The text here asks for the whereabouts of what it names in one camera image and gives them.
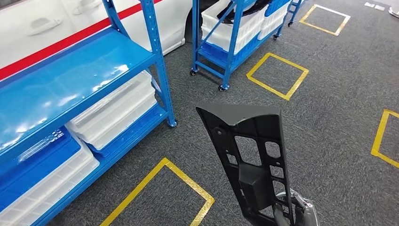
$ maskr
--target rectangular hole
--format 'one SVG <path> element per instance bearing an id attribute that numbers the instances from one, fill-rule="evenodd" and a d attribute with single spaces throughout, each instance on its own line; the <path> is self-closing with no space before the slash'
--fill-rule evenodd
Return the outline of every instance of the rectangular hole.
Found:
<path id="1" fill-rule="evenodd" d="M 283 168 L 281 167 L 276 167 L 276 166 L 270 166 L 270 173 L 272 176 L 275 176 L 277 178 L 284 178 L 284 171 Z"/>
<path id="2" fill-rule="evenodd" d="M 266 147 L 266 152 L 267 152 L 268 156 L 270 156 L 272 158 L 281 157 L 280 147 L 277 143 L 268 141 L 265 143 L 265 147 Z"/>
<path id="3" fill-rule="evenodd" d="M 242 160 L 255 166 L 261 166 L 262 162 L 256 141 L 247 137 L 236 136 L 234 138 Z"/>
<path id="4" fill-rule="evenodd" d="M 285 213 L 289 213 L 288 206 L 284 206 L 284 205 L 283 205 L 283 211 L 284 211 Z"/>
<path id="5" fill-rule="evenodd" d="M 229 162 L 231 164 L 237 165 L 237 159 L 236 159 L 236 157 L 234 155 L 227 154 L 227 158 L 229 158 Z"/>
<path id="6" fill-rule="evenodd" d="M 261 214 L 265 215 L 265 216 L 268 216 L 270 218 L 274 218 L 273 207 L 272 206 L 268 206 L 268 207 L 264 208 L 263 210 L 260 210 L 259 212 Z"/>
<path id="7" fill-rule="evenodd" d="M 273 181 L 273 188 L 274 188 L 274 194 L 275 195 L 285 191 L 284 184 L 279 182 L 279 181 L 275 181 L 275 180 Z"/>

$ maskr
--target blue shelf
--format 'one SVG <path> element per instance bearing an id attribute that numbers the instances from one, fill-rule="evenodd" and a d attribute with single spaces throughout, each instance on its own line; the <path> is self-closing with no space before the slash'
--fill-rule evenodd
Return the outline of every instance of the blue shelf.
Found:
<path id="1" fill-rule="evenodd" d="M 294 22 L 295 16 L 298 13 L 299 8 L 301 7 L 302 3 L 304 2 L 304 0 L 298 0 L 297 3 L 295 2 L 291 2 L 291 6 L 294 7 L 294 10 L 291 10 L 291 7 L 288 8 L 288 13 L 291 13 L 291 19 L 289 20 L 289 24 L 288 26 L 291 26 L 291 24 Z"/>
<path id="2" fill-rule="evenodd" d="M 242 48 L 240 52 L 238 52 L 236 55 L 233 56 L 233 61 L 232 64 L 230 65 L 231 72 L 235 71 L 244 61 L 246 61 L 253 52 L 255 52 L 272 34 L 274 34 L 281 26 L 283 26 L 284 23 L 282 23 L 280 26 L 278 26 L 275 30 L 270 32 L 266 37 L 264 37 L 262 40 L 258 40 L 256 35 L 249 43 Z M 222 50 L 221 48 L 214 46 L 214 45 L 209 45 L 207 43 L 203 44 L 204 49 L 200 48 L 198 51 L 198 54 L 204 57 L 206 60 L 216 64 L 217 66 L 225 69 L 228 67 L 226 61 L 227 61 L 227 55 L 228 52 Z"/>
<path id="3" fill-rule="evenodd" d="M 18 156 L 159 57 L 108 28 L 0 82 L 0 163 Z"/>
<path id="4" fill-rule="evenodd" d="M 119 142 L 118 150 L 113 152 L 107 158 L 99 154 L 95 157 L 100 162 L 100 165 L 89 174 L 83 181 L 74 187 L 64 198 L 60 199 L 51 209 L 36 220 L 34 226 L 45 225 L 53 217 L 55 217 L 62 209 L 71 203 L 78 195 L 80 195 L 86 188 L 88 188 L 95 180 L 97 180 L 103 173 L 105 173 L 113 164 L 122 158 L 132 147 L 140 142 L 146 135 L 148 135 L 156 126 L 168 117 L 166 112 L 159 105 L 155 105 L 147 111 L 140 119 L 135 121 L 115 140 L 125 137 L 125 142 Z"/>
<path id="5" fill-rule="evenodd" d="M 0 168 L 0 211 L 18 199 L 49 173 L 80 150 L 65 127 L 60 128 L 31 150 Z"/>
<path id="6" fill-rule="evenodd" d="M 289 1 L 291 0 L 272 0 L 271 3 L 269 3 L 269 7 L 266 9 L 264 16 L 270 16 Z"/>
<path id="7" fill-rule="evenodd" d="M 242 1 L 242 3 L 243 3 L 242 8 L 246 8 L 249 5 L 251 5 L 252 3 L 254 3 L 256 0 L 234 0 L 234 2 L 237 2 L 237 3 L 239 1 Z"/>

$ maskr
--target blue upright post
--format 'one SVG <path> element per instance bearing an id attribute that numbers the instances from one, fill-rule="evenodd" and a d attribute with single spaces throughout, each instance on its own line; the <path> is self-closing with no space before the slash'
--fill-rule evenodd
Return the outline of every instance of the blue upright post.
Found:
<path id="1" fill-rule="evenodd" d="M 199 34 L 199 18 L 200 16 L 200 6 L 199 0 L 192 0 L 192 68 L 191 75 L 195 75 L 198 71 L 198 66 L 196 62 L 198 61 L 198 34 Z"/>
<path id="2" fill-rule="evenodd" d="M 166 76 L 165 62 L 163 60 L 162 46 L 160 42 L 160 34 L 158 33 L 157 19 L 155 17 L 154 2 L 152 0 L 143 0 L 141 2 L 144 20 L 145 24 L 147 25 L 147 32 L 150 38 L 152 53 L 157 56 L 155 65 L 160 82 L 160 98 L 164 103 L 165 109 L 168 113 L 168 124 L 171 127 L 174 127 L 177 125 L 177 123 L 173 114 L 172 100 L 170 97 L 168 78 Z"/>
<path id="3" fill-rule="evenodd" d="M 302 0 L 298 0 L 297 3 L 294 3 L 294 2 L 291 3 L 290 7 L 294 6 L 295 10 L 294 11 L 289 11 L 290 13 L 292 13 L 292 16 L 291 16 L 291 19 L 289 20 L 288 27 L 291 26 L 292 23 L 294 23 L 295 16 L 298 13 L 298 10 L 299 10 L 301 4 L 302 4 Z"/>
<path id="4" fill-rule="evenodd" d="M 108 14 L 108 18 L 111 21 L 111 26 L 115 30 L 129 37 L 128 32 L 125 30 L 125 27 L 122 25 L 122 22 L 119 20 L 118 13 L 116 12 L 113 0 L 103 0 L 103 4 L 105 6 L 105 11 Z"/>
<path id="5" fill-rule="evenodd" d="M 273 35 L 273 39 L 276 40 L 278 37 L 281 36 L 281 30 L 283 29 L 284 23 L 286 22 L 286 18 L 287 18 L 288 12 L 286 13 L 286 15 L 284 16 L 283 19 L 283 23 L 280 25 L 279 29 L 277 30 L 277 33 L 275 35 Z"/>
<path id="6" fill-rule="evenodd" d="M 236 41 L 237 41 L 237 35 L 238 35 L 238 30 L 239 30 L 239 24 L 241 22 L 241 17 L 242 17 L 242 11 L 243 11 L 243 0 L 237 1 L 237 6 L 236 6 L 236 13 L 234 15 L 234 23 L 233 23 L 233 30 L 231 32 L 231 38 L 230 38 L 230 46 L 229 46 L 229 53 L 227 55 L 227 62 L 226 62 L 226 68 L 224 69 L 224 77 L 223 77 L 223 82 L 221 86 L 219 87 L 220 91 L 227 90 L 229 88 L 228 82 L 230 78 L 230 74 L 232 73 L 231 71 L 231 63 L 233 61 L 233 56 L 234 56 L 234 50 L 236 48 Z"/>

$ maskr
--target blue plastic crate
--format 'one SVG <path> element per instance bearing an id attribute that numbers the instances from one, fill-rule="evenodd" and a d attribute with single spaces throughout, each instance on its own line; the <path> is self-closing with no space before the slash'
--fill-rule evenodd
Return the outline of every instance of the blue plastic crate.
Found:
<path id="1" fill-rule="evenodd" d="M 119 151 L 120 147 L 124 146 L 127 141 L 131 141 L 133 138 L 137 137 L 137 132 L 143 127 L 147 127 L 148 123 L 153 121 L 154 117 L 160 117 L 160 113 L 159 105 L 155 104 L 101 150 L 97 150 L 91 144 L 87 145 L 93 152 L 99 153 L 106 158 L 112 153 Z"/>
<path id="2" fill-rule="evenodd" d="M 259 33 L 256 34 L 255 37 L 251 41 L 249 41 L 248 44 L 245 45 L 237 54 L 233 55 L 233 59 L 230 63 L 231 66 L 235 65 L 240 59 L 246 57 L 247 54 L 252 51 L 252 49 L 256 46 L 258 42 L 258 40 L 256 39 L 258 35 Z M 212 55 L 215 58 L 218 58 L 223 63 L 227 63 L 227 56 L 229 53 L 219 46 L 205 42 L 204 44 L 202 44 L 201 49 L 205 53 Z"/>
<path id="3" fill-rule="evenodd" d="M 271 3 L 269 3 L 269 7 L 266 9 L 264 16 L 270 16 L 289 1 L 291 0 L 272 0 Z"/>
<path id="4" fill-rule="evenodd" d="M 12 160 L 1 163 L 0 211 L 80 150 L 65 127 Z"/>

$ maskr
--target yellow tape square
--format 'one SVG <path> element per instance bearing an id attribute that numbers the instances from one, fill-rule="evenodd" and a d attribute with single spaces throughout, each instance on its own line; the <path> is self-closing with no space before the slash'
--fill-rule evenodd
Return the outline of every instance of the yellow tape square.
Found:
<path id="1" fill-rule="evenodd" d="M 279 91 L 273 89 L 272 87 L 270 87 L 270 86 L 268 86 L 268 85 L 266 85 L 266 84 L 260 82 L 259 80 L 255 79 L 254 77 L 252 77 L 252 75 L 255 73 L 255 71 L 258 70 L 258 68 L 266 61 L 266 59 L 267 59 L 268 57 L 274 57 L 274 58 L 276 58 L 276 59 L 278 59 L 278 60 L 281 60 L 282 62 L 284 62 L 284 63 L 286 63 L 286 64 L 289 64 L 289 65 L 291 65 L 291 66 L 293 66 L 293 67 L 296 67 L 296 68 L 298 68 L 299 70 L 303 71 L 302 74 L 301 74 L 301 76 L 299 76 L 298 80 L 296 80 L 296 82 L 295 82 L 294 85 L 291 87 L 291 89 L 288 91 L 288 93 L 283 94 L 283 93 L 281 93 L 281 92 L 279 92 Z M 260 60 L 258 61 L 258 63 L 256 63 L 255 66 L 254 66 L 251 70 L 249 70 L 249 72 L 247 73 L 247 78 L 248 78 L 249 80 L 253 81 L 254 83 L 258 84 L 259 86 L 261 86 L 261 87 L 267 89 L 268 91 L 270 91 L 270 92 L 276 94 L 277 96 L 279 96 L 279 97 L 281 97 L 281 98 L 283 98 L 283 99 L 285 99 L 285 100 L 289 100 L 289 99 L 291 98 L 291 96 L 294 94 L 294 92 L 296 91 L 296 89 L 299 87 L 299 85 L 302 83 L 302 81 L 305 79 L 305 77 L 306 77 L 306 75 L 307 75 L 308 73 L 309 73 L 309 70 L 306 69 L 306 68 L 304 68 L 304 67 L 301 67 L 301 66 L 299 66 L 299 65 L 297 65 L 297 64 L 295 64 L 295 63 L 292 63 L 291 61 L 288 61 L 288 60 L 286 60 L 286 59 L 284 59 L 284 58 L 282 58 L 282 57 L 279 57 L 279 56 L 277 56 L 277 55 L 275 55 L 275 54 L 266 53 L 266 55 L 264 55 L 264 56 L 262 57 L 262 59 L 260 59 Z"/>
<path id="2" fill-rule="evenodd" d="M 144 179 L 134 188 L 134 190 L 117 206 L 114 211 L 100 224 L 100 226 L 108 226 L 114 221 L 114 219 L 133 201 L 133 199 L 140 193 L 141 190 L 157 175 L 162 167 L 168 167 L 174 172 L 181 180 L 183 180 L 188 186 L 196 191 L 202 198 L 205 199 L 205 204 L 198 212 L 197 216 L 191 222 L 190 226 L 198 226 L 205 215 L 208 213 L 212 204 L 215 202 L 214 198 L 208 194 L 202 187 L 195 183 L 185 173 L 183 173 L 177 166 L 175 166 L 167 158 L 163 158 L 152 170 L 144 177 Z"/>
<path id="3" fill-rule="evenodd" d="M 338 29 L 337 29 L 335 32 L 332 32 L 332 31 L 326 30 L 326 29 L 324 29 L 324 28 L 317 27 L 316 25 L 310 24 L 310 23 L 308 23 L 308 22 L 305 22 L 305 20 L 306 20 L 306 19 L 309 17 L 309 15 L 315 10 L 315 8 L 322 8 L 322 9 L 327 10 L 327 11 L 329 11 L 329 12 L 332 12 L 332 13 L 335 13 L 335 14 L 338 14 L 338 15 L 341 15 L 341 16 L 345 17 L 345 19 L 343 20 L 343 22 L 341 23 L 341 25 L 338 27 Z M 306 25 L 308 25 L 308 26 L 311 26 L 311 27 L 313 27 L 313 28 L 319 29 L 319 30 L 321 30 L 321 31 L 327 32 L 327 33 L 329 33 L 329 34 L 338 36 L 339 33 L 341 33 L 343 27 L 346 25 L 346 23 L 349 21 L 350 18 L 351 18 L 351 16 L 348 16 L 348 15 L 346 15 L 346 14 L 337 12 L 337 11 L 332 10 L 332 9 L 330 9 L 330 8 L 326 8 L 326 7 L 323 7 L 323 6 L 314 4 L 314 5 L 312 6 L 312 8 L 302 17 L 302 19 L 299 20 L 299 22 L 301 22 L 302 24 L 306 24 Z"/>
<path id="4" fill-rule="evenodd" d="M 385 131 L 385 127 L 386 127 L 386 124 L 388 122 L 388 118 L 390 115 L 399 118 L 398 113 L 384 109 L 383 115 L 381 117 L 380 125 L 378 126 L 377 134 L 374 139 L 373 147 L 371 148 L 371 154 L 373 156 L 379 157 L 382 160 L 386 161 L 387 163 L 399 168 L 399 162 L 397 162 L 393 159 L 390 159 L 386 155 L 379 152 L 381 141 L 383 139 L 383 135 L 384 135 L 384 131 Z"/>

